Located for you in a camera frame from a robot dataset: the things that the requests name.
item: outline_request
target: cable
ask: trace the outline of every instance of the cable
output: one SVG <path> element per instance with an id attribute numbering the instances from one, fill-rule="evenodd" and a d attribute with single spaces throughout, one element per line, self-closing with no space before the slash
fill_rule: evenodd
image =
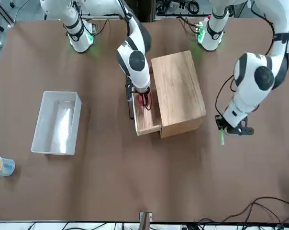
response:
<path id="1" fill-rule="evenodd" d="M 79 17 L 80 17 L 80 19 L 81 19 L 81 14 L 80 14 L 80 12 L 79 12 L 78 5 L 77 5 L 76 1 L 73 2 L 73 5 L 74 5 L 74 7 L 75 7 L 76 11 L 78 12 L 78 15 L 79 15 Z M 107 21 L 109 21 L 109 19 L 107 19 L 107 20 L 105 21 L 102 29 L 101 29 L 97 34 L 93 34 L 93 33 L 89 32 L 89 30 L 87 29 L 87 27 L 84 25 L 83 20 L 81 19 L 82 26 L 85 28 L 85 30 L 86 30 L 91 36 L 97 36 L 97 35 L 101 34 L 102 31 L 103 31 L 103 29 L 104 29 L 104 27 L 105 27 L 105 25 L 106 25 L 106 23 L 107 23 Z"/>
<path id="2" fill-rule="evenodd" d="M 257 111 L 257 109 L 259 108 L 259 106 L 260 106 L 260 104 L 258 104 L 258 106 L 257 106 L 255 109 L 253 109 L 252 113 L 254 113 L 255 111 Z"/>
<path id="3" fill-rule="evenodd" d="M 156 3 L 156 14 L 157 15 L 163 15 L 165 14 L 170 7 L 171 1 L 167 0 L 160 0 Z"/>
<path id="4" fill-rule="evenodd" d="M 150 111 L 152 109 L 152 95 L 151 95 L 151 91 L 148 94 L 150 94 L 150 107 L 145 105 L 145 108 L 146 108 L 147 111 Z"/>
<path id="5" fill-rule="evenodd" d="M 196 10 L 192 10 L 192 9 L 191 9 L 191 5 L 195 5 L 195 6 L 196 6 Z M 193 14 L 193 15 L 196 15 L 196 14 L 199 13 L 200 6 L 199 6 L 199 4 L 198 4 L 196 1 L 192 0 L 192 1 L 190 1 L 190 2 L 188 3 L 188 5 L 187 5 L 187 10 L 189 11 L 189 13 L 191 13 L 191 14 Z"/>
<path id="6" fill-rule="evenodd" d="M 93 229 L 89 229 L 89 230 L 96 230 L 104 225 L 106 225 L 107 223 L 104 223 L 104 224 L 100 224 L 99 226 L 96 226 L 94 227 Z M 65 230 L 87 230 L 87 229 L 83 229 L 83 228 L 78 228 L 78 227 L 75 227 L 75 228 L 69 228 L 69 229 L 65 229 Z"/>
<path id="7" fill-rule="evenodd" d="M 64 230 L 65 227 L 67 227 L 67 225 L 68 225 L 69 223 L 70 223 L 70 222 L 67 222 L 67 223 L 65 224 L 65 226 L 62 228 L 62 230 Z"/>
<path id="8" fill-rule="evenodd" d="M 282 222 L 282 224 L 279 226 L 278 230 L 280 230 L 280 229 L 283 227 L 283 225 L 284 225 L 288 220 L 289 220 L 289 217 L 286 218 L 286 219 Z"/>
<path id="9" fill-rule="evenodd" d="M 188 21 L 188 19 L 187 18 L 185 18 L 185 20 L 187 21 L 187 23 L 188 23 L 188 26 L 189 26 L 189 28 L 190 28 L 190 30 L 194 33 L 194 34 L 196 34 L 196 31 L 195 30 L 193 30 L 192 28 L 191 28 L 191 25 L 189 24 L 189 21 Z"/>
<path id="10" fill-rule="evenodd" d="M 226 84 L 232 77 L 234 77 L 234 75 L 230 76 L 230 77 L 223 83 L 223 85 L 221 86 L 221 88 L 220 88 L 220 90 L 219 90 L 219 92 L 218 92 L 218 94 L 217 94 L 217 97 L 216 97 L 215 109 L 216 109 L 216 111 L 219 113 L 219 115 L 220 115 L 221 117 L 223 117 L 223 116 L 222 116 L 222 114 L 220 113 L 220 111 L 219 111 L 218 108 L 217 108 L 217 101 L 218 101 L 219 95 L 220 95 L 223 87 L 225 86 L 225 84 Z"/>
<path id="11" fill-rule="evenodd" d="M 101 29 L 101 30 L 100 30 L 98 33 L 94 34 L 94 36 L 97 36 L 97 35 L 101 34 L 101 33 L 102 33 L 102 31 L 104 30 L 104 27 L 105 27 L 106 23 L 107 23 L 107 22 L 109 22 L 109 21 L 110 21 L 110 20 L 109 20 L 109 19 L 107 19 L 107 20 L 105 21 L 105 23 L 104 23 L 104 25 L 103 25 L 102 29 Z"/>
<path id="12" fill-rule="evenodd" d="M 248 2 L 248 1 L 246 1 L 246 2 L 244 3 L 244 5 L 243 5 L 243 7 L 241 8 L 241 10 L 240 10 L 240 12 L 239 12 L 239 14 L 238 14 L 237 18 L 239 18 L 240 14 L 241 14 L 241 13 L 242 13 L 242 11 L 244 10 L 244 8 L 245 8 L 245 5 L 247 4 L 247 2 Z"/>
<path id="13" fill-rule="evenodd" d="M 208 221 L 210 221 L 210 222 L 214 222 L 212 219 L 209 219 L 209 218 L 202 218 L 202 219 L 199 220 L 199 223 L 203 222 L 203 220 L 205 220 L 205 219 L 208 220 Z"/>
<path id="14" fill-rule="evenodd" d="M 32 227 L 33 227 L 35 224 L 36 224 L 36 222 L 34 222 L 34 223 L 28 228 L 28 230 L 31 230 Z"/>
<path id="15" fill-rule="evenodd" d="M 276 198 L 276 197 L 272 197 L 272 196 L 262 196 L 262 197 L 256 198 L 253 202 L 251 202 L 250 204 L 248 204 L 241 212 L 239 212 L 239 213 L 237 213 L 237 214 L 234 214 L 234 215 L 230 215 L 230 216 L 226 217 L 224 220 L 222 220 L 221 222 L 217 222 L 217 223 L 216 223 L 216 222 L 213 221 L 213 223 L 214 223 L 215 225 L 220 225 L 220 224 L 226 222 L 228 219 L 231 219 L 231 218 L 233 218 L 233 217 L 237 217 L 237 216 L 242 215 L 242 214 L 245 213 L 249 208 L 250 208 L 250 211 L 252 211 L 251 207 L 253 207 L 254 204 L 259 205 L 260 207 L 263 207 L 265 210 L 268 210 L 268 211 L 271 212 L 274 216 L 277 217 L 277 215 L 276 215 L 275 213 L 273 213 L 270 209 L 268 209 L 267 207 L 263 206 L 262 204 L 257 203 L 258 200 L 263 200 L 263 199 L 273 199 L 273 200 L 281 201 L 281 202 L 289 205 L 289 201 L 286 201 L 286 200 L 283 200 L 283 199 L 280 199 L 280 198 Z M 288 221 L 288 220 L 289 220 L 289 218 L 287 218 L 285 221 L 283 221 L 283 222 L 281 223 L 281 226 L 284 225 L 284 223 L 285 223 L 286 221 Z"/>
<path id="16" fill-rule="evenodd" d="M 272 30 L 272 36 L 274 36 L 275 32 L 274 32 L 273 23 L 270 22 L 266 17 L 261 16 L 260 14 L 256 13 L 256 12 L 253 10 L 253 5 L 254 5 L 254 3 L 255 3 L 255 2 L 252 3 L 251 12 L 252 12 L 253 14 L 255 14 L 257 17 L 265 20 L 265 21 L 270 25 L 271 30 Z M 269 47 L 268 51 L 265 53 L 265 55 L 267 55 L 267 54 L 270 52 L 270 50 L 271 50 L 271 48 L 272 48 L 272 45 L 273 45 L 273 40 L 271 41 L 270 47 Z"/>
<path id="17" fill-rule="evenodd" d="M 122 9 L 122 11 L 123 11 L 123 14 L 126 16 L 126 15 L 127 15 L 127 13 L 126 13 L 126 9 L 125 9 L 125 6 L 124 6 L 124 4 L 122 3 L 122 1 L 121 1 L 121 0 L 118 0 L 118 2 L 119 2 L 119 4 L 120 4 L 120 6 L 121 6 L 121 9 Z"/>
<path id="18" fill-rule="evenodd" d="M 231 89 L 232 92 L 236 92 L 236 90 L 233 90 L 233 88 L 232 88 L 232 85 L 233 85 L 233 82 L 234 82 L 234 81 L 235 81 L 235 83 L 236 83 L 235 78 L 233 78 L 232 81 L 231 81 L 230 89 Z"/>
<path id="19" fill-rule="evenodd" d="M 25 2 L 19 7 L 19 9 L 17 10 L 16 15 L 15 15 L 15 17 L 14 17 L 14 23 L 16 22 L 16 18 L 17 18 L 17 15 L 18 15 L 18 13 L 19 13 L 19 10 L 20 10 L 25 4 L 27 4 L 29 1 L 30 1 L 30 0 L 25 1 Z"/>
<path id="20" fill-rule="evenodd" d="M 191 24 L 190 22 L 188 22 L 188 19 L 184 19 L 182 16 L 178 16 L 177 18 L 183 20 L 186 24 L 192 26 L 192 27 L 196 27 L 195 24 Z"/>

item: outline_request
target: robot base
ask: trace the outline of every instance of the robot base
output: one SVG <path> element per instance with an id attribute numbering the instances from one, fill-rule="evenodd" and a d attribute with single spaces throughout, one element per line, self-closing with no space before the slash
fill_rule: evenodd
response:
<path id="1" fill-rule="evenodd" d="M 199 32 L 199 34 L 197 34 L 197 41 L 205 50 L 214 51 L 221 43 L 224 32 L 222 32 L 218 39 L 212 39 L 211 35 L 206 31 L 207 23 L 207 18 L 204 21 L 199 22 L 199 25 L 197 26 Z"/>
<path id="2" fill-rule="evenodd" d="M 95 33 L 96 32 L 96 26 L 92 25 L 91 23 L 86 22 L 83 20 L 84 25 L 88 29 L 89 32 Z M 72 40 L 72 38 L 69 37 L 70 44 L 74 48 L 75 51 L 78 53 L 84 53 L 88 50 L 88 48 L 93 44 L 94 36 L 90 35 L 86 30 L 84 30 L 84 33 L 79 38 L 79 40 L 76 42 Z"/>

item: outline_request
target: open drawer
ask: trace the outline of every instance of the open drawer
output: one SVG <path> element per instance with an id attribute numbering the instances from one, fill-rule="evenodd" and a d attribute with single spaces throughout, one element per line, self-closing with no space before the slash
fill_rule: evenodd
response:
<path id="1" fill-rule="evenodd" d="M 160 116 L 158 97 L 153 74 L 150 75 L 150 79 L 152 100 L 151 110 L 147 110 L 140 105 L 138 94 L 133 93 L 132 96 L 135 129 L 138 136 L 161 131 L 162 129 L 162 120 Z"/>

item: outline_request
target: green led light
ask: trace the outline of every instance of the green led light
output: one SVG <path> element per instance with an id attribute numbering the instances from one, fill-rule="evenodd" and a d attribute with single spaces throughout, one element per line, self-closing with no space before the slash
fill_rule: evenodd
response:
<path id="1" fill-rule="evenodd" d="M 93 43 L 93 37 L 90 34 L 86 33 L 86 38 L 90 43 Z"/>
<path id="2" fill-rule="evenodd" d="M 204 30 L 202 30 L 201 33 L 198 35 L 198 42 L 200 44 L 202 44 L 202 42 L 203 42 L 204 35 L 205 35 L 205 31 Z"/>
<path id="3" fill-rule="evenodd" d="M 197 26 L 197 33 L 198 33 L 198 43 L 202 44 L 204 36 L 205 36 L 205 30 L 203 22 L 199 22 Z"/>

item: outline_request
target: black cable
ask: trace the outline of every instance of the black cable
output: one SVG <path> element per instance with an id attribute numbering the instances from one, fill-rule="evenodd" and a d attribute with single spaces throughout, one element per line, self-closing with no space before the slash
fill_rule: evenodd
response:
<path id="1" fill-rule="evenodd" d="M 202 218 L 199 220 L 199 223 L 203 222 L 204 220 L 208 220 L 210 222 L 214 222 L 212 219 L 209 219 L 209 218 Z"/>
<path id="2" fill-rule="evenodd" d="M 256 205 L 262 207 L 263 209 L 265 209 L 266 211 L 272 213 L 272 215 L 275 216 L 278 219 L 278 222 L 280 223 L 280 219 L 278 218 L 278 216 L 274 212 L 272 212 L 269 208 L 267 208 L 267 207 L 265 207 L 262 204 L 257 203 L 257 202 L 255 202 L 254 204 L 256 204 Z"/>
<path id="3" fill-rule="evenodd" d="M 288 220 L 289 220 L 289 217 L 286 218 L 286 219 L 282 222 L 282 224 L 279 226 L 278 230 L 280 230 Z"/>
<path id="4" fill-rule="evenodd" d="M 191 23 L 189 23 L 188 18 L 185 18 L 185 21 L 184 21 L 184 22 L 187 22 L 190 30 L 191 30 L 194 34 L 196 34 L 196 31 L 191 28 Z"/>
<path id="5" fill-rule="evenodd" d="M 129 117 L 131 120 L 134 120 L 134 116 L 131 116 L 131 110 L 130 110 L 130 103 L 127 102 L 127 107 L 129 108 Z"/>
<path id="6" fill-rule="evenodd" d="M 147 111 L 150 111 L 152 109 L 152 95 L 151 95 L 151 91 L 149 92 L 149 94 L 150 94 L 150 107 L 145 105 L 145 108 L 146 108 Z"/>
<path id="7" fill-rule="evenodd" d="M 244 3 L 244 5 L 243 5 L 243 7 L 241 8 L 241 11 L 239 12 L 239 14 L 238 14 L 237 18 L 239 18 L 240 14 L 241 14 L 241 13 L 242 13 L 242 11 L 244 10 L 244 8 L 245 8 L 245 5 L 247 4 L 247 2 L 248 2 L 248 1 L 246 1 L 246 2 Z"/>
<path id="8" fill-rule="evenodd" d="M 255 111 L 257 111 L 257 109 L 259 108 L 260 104 L 258 104 L 258 106 L 252 111 L 252 113 L 254 113 Z"/>
<path id="9" fill-rule="evenodd" d="M 192 9 L 191 9 L 191 5 L 195 5 L 195 6 L 196 6 L 196 10 L 192 10 Z M 189 11 L 189 13 L 191 13 L 191 14 L 193 14 L 193 15 L 196 15 L 196 14 L 199 13 L 200 6 L 199 6 L 199 4 L 198 4 L 196 1 L 192 0 L 192 1 L 190 1 L 190 2 L 188 3 L 188 5 L 187 5 L 187 10 Z"/>
<path id="10" fill-rule="evenodd" d="M 28 228 L 28 230 L 31 230 L 32 227 L 33 227 L 35 224 L 36 224 L 36 222 L 34 222 L 34 223 Z"/>
<path id="11" fill-rule="evenodd" d="M 104 224 L 100 224 L 99 226 L 94 227 L 93 229 L 89 229 L 89 230 L 96 230 L 104 225 L 106 225 L 107 223 Z M 87 230 L 87 229 L 83 229 L 83 228 L 78 228 L 78 227 L 74 227 L 74 228 L 69 228 L 69 229 L 65 229 L 65 230 Z"/>
<path id="12" fill-rule="evenodd" d="M 232 92 L 236 92 L 236 90 L 233 90 L 233 88 L 232 88 L 232 85 L 233 85 L 233 82 L 234 82 L 234 81 L 235 81 L 235 83 L 236 83 L 235 78 L 233 78 L 232 81 L 231 81 L 230 89 L 231 89 Z"/>
<path id="13" fill-rule="evenodd" d="M 79 12 L 78 5 L 77 5 L 76 1 L 73 2 L 73 5 L 74 5 L 76 11 L 78 12 L 78 16 L 79 16 L 80 19 L 81 19 L 81 14 L 80 14 L 80 12 Z M 105 21 L 102 29 L 101 29 L 97 34 L 93 34 L 93 33 L 89 32 L 89 30 L 87 29 L 87 27 L 84 25 L 83 20 L 81 20 L 81 23 L 82 23 L 82 26 L 85 28 L 85 30 L 86 30 L 91 36 L 97 36 L 97 35 L 99 35 L 99 34 L 102 33 L 102 31 L 103 31 L 103 29 L 104 29 L 107 21 L 109 21 L 109 19 L 107 19 L 107 20 Z"/>
<path id="14" fill-rule="evenodd" d="M 184 19 L 182 16 L 178 16 L 177 18 L 183 20 L 186 24 L 188 24 L 188 25 L 190 25 L 190 26 L 192 26 L 192 27 L 196 27 L 195 24 L 191 24 L 191 23 L 188 21 L 188 19 L 186 20 L 186 19 Z"/>
<path id="15" fill-rule="evenodd" d="M 62 230 L 64 230 L 65 227 L 67 227 L 67 225 L 68 225 L 69 223 L 70 223 L 70 222 L 67 222 L 67 223 L 65 224 L 65 226 L 62 228 Z"/>
<path id="16" fill-rule="evenodd" d="M 170 7 L 171 1 L 167 0 L 160 0 L 156 3 L 156 14 L 157 15 L 163 15 L 165 14 Z"/>
<path id="17" fill-rule="evenodd" d="M 217 97 L 216 97 L 215 109 L 216 109 L 216 111 L 219 113 L 219 115 L 220 115 L 221 117 L 223 117 L 223 116 L 222 116 L 222 114 L 220 113 L 220 111 L 219 111 L 218 108 L 217 108 L 217 101 L 218 101 L 219 95 L 220 95 L 223 87 L 225 86 L 225 84 L 226 84 L 232 77 L 234 77 L 234 75 L 230 76 L 230 77 L 223 83 L 223 85 L 221 86 L 221 88 L 220 88 L 220 90 L 219 90 L 219 92 L 218 92 L 218 94 L 217 94 Z"/>
<path id="18" fill-rule="evenodd" d="M 270 22 L 266 17 L 261 16 L 260 14 L 256 13 L 256 12 L 253 10 L 253 5 L 254 5 L 254 3 L 255 3 L 255 2 L 252 3 L 251 12 L 252 12 L 253 14 L 255 14 L 257 17 L 265 20 L 265 21 L 270 25 L 271 30 L 272 30 L 272 36 L 274 36 L 275 32 L 274 32 L 273 23 Z M 272 45 L 273 45 L 273 41 L 271 41 L 270 47 L 269 47 L 268 51 L 265 53 L 265 55 L 267 55 L 267 54 L 270 52 L 270 50 L 271 50 L 271 48 L 272 48 Z"/>
<path id="19" fill-rule="evenodd" d="M 102 31 L 104 30 L 104 27 L 105 27 L 105 25 L 106 25 L 106 23 L 107 22 L 109 22 L 110 20 L 109 19 L 107 19 L 106 21 L 105 21 L 105 23 L 104 23 L 104 25 L 103 25 L 103 27 L 102 27 L 102 29 L 97 33 L 97 34 L 94 34 L 94 36 L 97 36 L 97 35 L 99 35 L 99 34 L 101 34 L 102 33 Z"/>
<path id="20" fill-rule="evenodd" d="M 234 13 L 235 13 L 235 8 L 234 8 L 234 6 L 233 6 L 233 5 L 228 6 L 227 9 L 228 9 L 228 11 L 229 11 L 229 18 L 230 18 L 230 17 L 233 17 L 233 16 L 234 16 Z"/>
<path id="21" fill-rule="evenodd" d="M 220 224 L 226 222 L 228 219 L 231 219 L 231 218 L 233 218 L 233 217 L 240 216 L 240 215 L 242 215 L 243 213 L 245 213 L 245 212 L 249 209 L 249 207 L 252 207 L 254 204 L 257 204 L 257 205 L 259 205 L 259 206 L 261 206 L 261 207 L 264 207 L 266 210 L 268 210 L 268 211 L 271 212 L 273 215 L 275 215 L 275 213 L 273 213 L 270 209 L 268 209 L 267 207 L 263 206 L 262 204 L 257 203 L 258 200 L 263 200 L 263 199 L 273 199 L 273 200 L 281 201 L 281 202 L 289 205 L 289 201 L 286 201 L 286 200 L 283 200 L 283 199 L 280 199 L 280 198 L 276 198 L 276 197 L 272 197 L 272 196 L 262 196 L 262 197 L 256 198 L 253 202 L 251 202 L 250 204 L 248 204 L 241 212 L 239 212 L 239 213 L 237 213 L 237 214 L 234 214 L 234 215 L 230 215 L 230 216 L 226 217 L 224 220 L 222 220 L 221 222 L 217 222 L 217 223 L 216 223 L 216 222 L 213 221 L 213 223 L 214 223 L 215 225 L 220 225 Z"/>

